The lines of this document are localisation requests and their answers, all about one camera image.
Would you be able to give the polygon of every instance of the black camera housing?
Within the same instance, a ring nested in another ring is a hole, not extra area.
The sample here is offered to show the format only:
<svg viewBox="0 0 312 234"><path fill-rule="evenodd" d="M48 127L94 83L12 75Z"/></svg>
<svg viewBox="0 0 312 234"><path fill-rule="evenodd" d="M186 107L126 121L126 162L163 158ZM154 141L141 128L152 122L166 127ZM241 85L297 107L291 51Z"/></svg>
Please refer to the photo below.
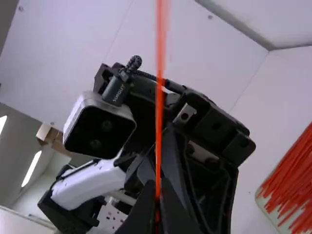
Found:
<svg viewBox="0 0 312 234"><path fill-rule="evenodd" d="M112 159L136 129L129 107L110 105L91 91L75 107L64 127L63 144L69 151Z"/></svg>

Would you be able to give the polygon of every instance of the light fixture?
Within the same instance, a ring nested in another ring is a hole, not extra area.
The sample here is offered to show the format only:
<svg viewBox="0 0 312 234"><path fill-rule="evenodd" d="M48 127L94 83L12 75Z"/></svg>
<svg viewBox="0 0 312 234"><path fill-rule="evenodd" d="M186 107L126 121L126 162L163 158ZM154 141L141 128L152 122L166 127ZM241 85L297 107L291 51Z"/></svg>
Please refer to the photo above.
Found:
<svg viewBox="0 0 312 234"><path fill-rule="evenodd" d="M34 172L34 169L36 167L36 164L38 163L40 156L41 156L41 150L35 154L34 159L31 162L30 167L28 169L28 172L25 176L25 179L24 179L23 183L21 184L21 187L24 187L29 182L30 177L31 177L32 173Z"/></svg>
<svg viewBox="0 0 312 234"><path fill-rule="evenodd" d="M0 118L0 135L1 135L1 132L2 132L3 127L4 127L4 125L5 125L6 118L7 118L7 116L2 116L2 117Z"/></svg>

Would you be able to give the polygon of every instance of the camera lens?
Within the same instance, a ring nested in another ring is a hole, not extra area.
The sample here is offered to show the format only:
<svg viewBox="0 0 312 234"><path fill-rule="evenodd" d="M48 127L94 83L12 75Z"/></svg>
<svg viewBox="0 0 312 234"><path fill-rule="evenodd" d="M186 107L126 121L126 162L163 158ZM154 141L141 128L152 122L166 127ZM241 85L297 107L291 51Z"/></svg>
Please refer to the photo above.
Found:
<svg viewBox="0 0 312 234"><path fill-rule="evenodd" d="M102 142L100 142L99 140L97 139L94 139L94 140L91 140L90 141L90 147L92 150L94 151L99 151L102 149Z"/></svg>
<svg viewBox="0 0 312 234"><path fill-rule="evenodd" d="M102 130L104 132L110 132L113 129L113 123L109 120L106 120L102 123Z"/></svg>

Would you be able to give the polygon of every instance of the ceiling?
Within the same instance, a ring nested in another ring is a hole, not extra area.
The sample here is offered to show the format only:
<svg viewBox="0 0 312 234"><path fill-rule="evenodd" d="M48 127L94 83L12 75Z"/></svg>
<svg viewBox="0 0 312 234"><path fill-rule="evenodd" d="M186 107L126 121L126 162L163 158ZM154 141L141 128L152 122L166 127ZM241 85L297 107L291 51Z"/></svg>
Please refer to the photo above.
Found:
<svg viewBox="0 0 312 234"><path fill-rule="evenodd" d="M310 0L196 0L268 50L312 45Z"/></svg>

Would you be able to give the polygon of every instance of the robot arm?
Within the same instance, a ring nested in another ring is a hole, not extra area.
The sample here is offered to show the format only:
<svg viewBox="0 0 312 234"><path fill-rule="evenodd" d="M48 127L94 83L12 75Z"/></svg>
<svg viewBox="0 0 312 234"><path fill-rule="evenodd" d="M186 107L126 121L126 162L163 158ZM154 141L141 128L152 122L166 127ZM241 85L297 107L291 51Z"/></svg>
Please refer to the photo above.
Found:
<svg viewBox="0 0 312 234"><path fill-rule="evenodd" d="M137 202L126 212L128 221L111 233L127 233L129 220L143 216L148 217L146 225L153 223L144 204L153 208L149 197L155 178L156 78L139 71L140 63L135 57L126 66L102 64L93 91L77 100L64 126L67 150L102 159L63 170L39 202L64 234L85 234L105 222L98 220L100 211L112 207L103 195L120 188ZM176 223L169 212L176 207L189 224L186 230L229 234L237 168L255 150L255 143L242 123L205 95L171 80L164 86L170 92L163 92L161 168L166 194L172 195L161 204L167 207L161 219L169 218L163 220L164 229L175 233L179 228L168 225Z"/></svg>

